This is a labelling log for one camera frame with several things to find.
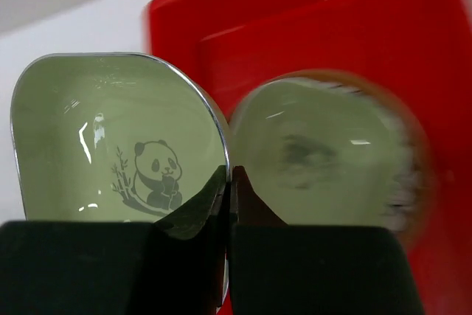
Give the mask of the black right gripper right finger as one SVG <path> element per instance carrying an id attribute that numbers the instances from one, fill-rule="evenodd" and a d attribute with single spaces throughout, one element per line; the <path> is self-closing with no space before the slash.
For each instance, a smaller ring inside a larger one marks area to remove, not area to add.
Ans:
<path id="1" fill-rule="evenodd" d="M 243 167 L 230 195 L 229 292 L 234 314 L 422 314 L 405 252 L 376 226 L 290 226 Z"/>

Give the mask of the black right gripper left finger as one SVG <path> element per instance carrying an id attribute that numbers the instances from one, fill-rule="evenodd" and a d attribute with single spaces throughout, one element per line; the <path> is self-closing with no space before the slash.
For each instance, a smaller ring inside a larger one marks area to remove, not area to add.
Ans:
<path id="1" fill-rule="evenodd" d="M 226 168 L 167 217 L 11 221 L 1 227 L 3 314 L 215 314 L 223 303 Z"/>

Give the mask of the green square panda plate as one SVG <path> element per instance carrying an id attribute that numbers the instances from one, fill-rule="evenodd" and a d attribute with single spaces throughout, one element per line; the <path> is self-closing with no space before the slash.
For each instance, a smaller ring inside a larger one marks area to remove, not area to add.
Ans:
<path id="1" fill-rule="evenodd" d="M 283 78 L 251 91 L 229 127 L 233 162 L 287 224 L 406 230 L 420 175 L 406 123 L 378 99 Z"/>
<path id="2" fill-rule="evenodd" d="M 15 85 L 10 121 L 29 221 L 155 222 L 190 239 L 223 213 L 226 120 L 160 58 L 39 58 Z"/>

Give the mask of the round floral brown-rimmed plate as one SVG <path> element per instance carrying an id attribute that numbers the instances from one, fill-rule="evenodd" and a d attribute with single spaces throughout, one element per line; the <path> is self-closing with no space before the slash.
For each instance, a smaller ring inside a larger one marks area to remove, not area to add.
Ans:
<path id="1" fill-rule="evenodd" d="M 372 99 L 381 108 L 388 111 L 392 117 L 403 124 L 406 134 L 406 145 L 412 151 L 412 169 L 418 180 L 413 188 L 414 210 L 406 214 L 406 226 L 396 232 L 396 236 L 405 249 L 411 249 L 421 238 L 431 211 L 437 201 L 437 179 L 434 172 L 434 160 L 431 156 L 431 146 L 426 132 L 412 110 L 386 87 L 373 83 L 353 72 L 333 69 L 303 69 L 276 76 L 267 81 L 275 83 L 280 80 L 295 80 L 302 78 L 312 86 L 320 83 L 335 83 L 343 88 L 352 88 Z"/>

